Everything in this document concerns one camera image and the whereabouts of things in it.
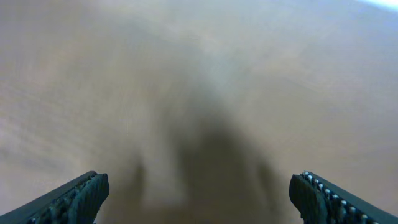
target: floor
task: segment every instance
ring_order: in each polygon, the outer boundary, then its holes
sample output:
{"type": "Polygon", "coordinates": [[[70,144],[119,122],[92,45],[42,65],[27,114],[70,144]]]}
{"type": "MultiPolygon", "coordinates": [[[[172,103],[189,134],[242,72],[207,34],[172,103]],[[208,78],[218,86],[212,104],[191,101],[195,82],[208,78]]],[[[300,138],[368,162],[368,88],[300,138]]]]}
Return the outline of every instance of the floor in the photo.
{"type": "Polygon", "coordinates": [[[301,223],[310,170],[398,215],[394,12],[5,0],[0,27],[0,214],[95,170],[98,223],[301,223]]]}

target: wooden floor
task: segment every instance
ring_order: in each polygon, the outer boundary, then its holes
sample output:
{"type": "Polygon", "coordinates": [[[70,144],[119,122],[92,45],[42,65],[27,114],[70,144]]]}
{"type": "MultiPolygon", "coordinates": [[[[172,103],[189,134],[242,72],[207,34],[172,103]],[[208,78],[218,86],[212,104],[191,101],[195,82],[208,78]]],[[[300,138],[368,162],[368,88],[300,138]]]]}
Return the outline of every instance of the wooden floor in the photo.
{"type": "Polygon", "coordinates": [[[310,170],[398,215],[398,16],[345,0],[3,0],[0,214],[108,173],[99,223],[301,223],[310,170]]]}

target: textured rubber grip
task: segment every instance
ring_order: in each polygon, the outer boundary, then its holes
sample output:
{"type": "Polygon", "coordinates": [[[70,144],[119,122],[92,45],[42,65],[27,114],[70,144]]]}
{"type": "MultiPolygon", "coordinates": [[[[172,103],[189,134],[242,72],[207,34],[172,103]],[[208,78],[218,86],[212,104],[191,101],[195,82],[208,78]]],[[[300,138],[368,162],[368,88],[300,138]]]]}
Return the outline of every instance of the textured rubber grip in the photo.
{"type": "Polygon", "coordinates": [[[397,217],[312,172],[293,175],[289,196],[304,223],[398,224],[397,217]]]}
{"type": "Polygon", "coordinates": [[[0,216],[0,223],[92,224],[108,195],[108,176],[90,171],[0,216]]]}

